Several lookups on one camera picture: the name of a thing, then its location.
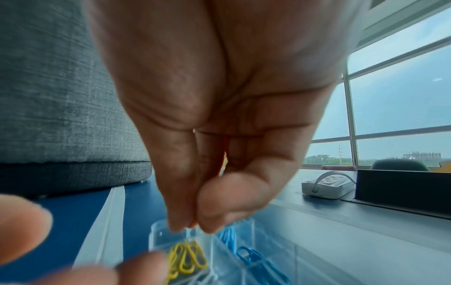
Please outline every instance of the window pane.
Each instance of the window pane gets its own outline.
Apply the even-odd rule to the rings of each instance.
[[[451,160],[451,132],[357,140],[358,163],[372,165],[378,159],[416,159],[427,166]]]
[[[344,84],[341,83],[337,85],[332,93],[313,139],[329,139],[346,137],[348,135],[349,125],[346,97],[344,95]]]
[[[349,57],[349,72],[373,66],[451,35],[451,8],[364,47]]]
[[[451,46],[351,80],[356,133],[451,124]]]
[[[348,140],[311,144],[303,163],[352,165],[351,144]]]

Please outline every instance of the gray upholstered furniture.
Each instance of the gray upholstered furniture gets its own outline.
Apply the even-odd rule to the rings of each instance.
[[[0,192],[49,194],[151,174],[80,0],[0,1]]]

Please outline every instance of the white cable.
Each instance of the white cable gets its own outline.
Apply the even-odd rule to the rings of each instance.
[[[323,180],[324,178],[326,178],[326,177],[328,177],[328,176],[331,176],[331,175],[343,175],[343,176],[346,176],[346,177],[349,178],[349,180],[351,180],[354,184],[357,184],[357,183],[354,181],[354,179],[353,179],[351,176],[347,175],[346,173],[339,172],[339,171],[328,171],[328,172],[326,172],[326,173],[321,174],[321,175],[318,177],[318,179],[316,179],[315,183],[313,184],[313,188],[311,189],[311,191],[312,191],[313,193],[317,193],[318,190],[316,190],[316,186],[318,185],[318,183],[321,182],[321,180]]]

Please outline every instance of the plastic organizer box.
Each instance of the plastic organizer box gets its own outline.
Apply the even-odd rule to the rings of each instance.
[[[168,279],[168,284],[361,285],[356,279],[265,229],[253,219],[234,223],[224,230],[236,235],[235,249],[227,246],[220,235],[206,234],[200,228],[172,233],[165,220],[154,223],[149,236],[149,250],[165,251],[170,262],[176,252],[179,254],[177,262],[182,257],[185,261],[183,272],[175,273],[174,270],[175,274]],[[253,251],[259,258],[248,262]],[[197,255],[194,262],[190,257],[192,253]]]

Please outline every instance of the window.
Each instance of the window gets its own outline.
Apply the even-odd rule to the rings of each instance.
[[[354,73],[451,36],[451,8],[366,46],[349,57]]]
[[[319,123],[313,139],[328,139],[349,136],[348,113],[344,84],[338,84]]]
[[[311,144],[304,164],[352,165],[351,145],[347,141]]]
[[[359,165],[372,165],[378,159],[418,160],[427,166],[439,166],[451,160],[451,132],[358,139]]]
[[[451,125],[451,46],[350,85],[357,135]]]

